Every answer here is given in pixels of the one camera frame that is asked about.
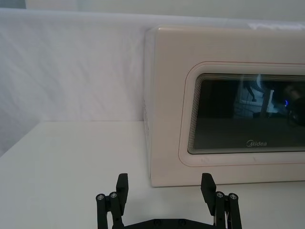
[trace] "table surface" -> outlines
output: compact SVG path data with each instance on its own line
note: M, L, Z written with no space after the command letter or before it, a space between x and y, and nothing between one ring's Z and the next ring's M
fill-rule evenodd
M0 158L0 228L95 229L99 193L129 175L125 225L212 223L200 188L150 185L143 122L41 123ZM244 229L303 228L305 182L219 185L239 196Z

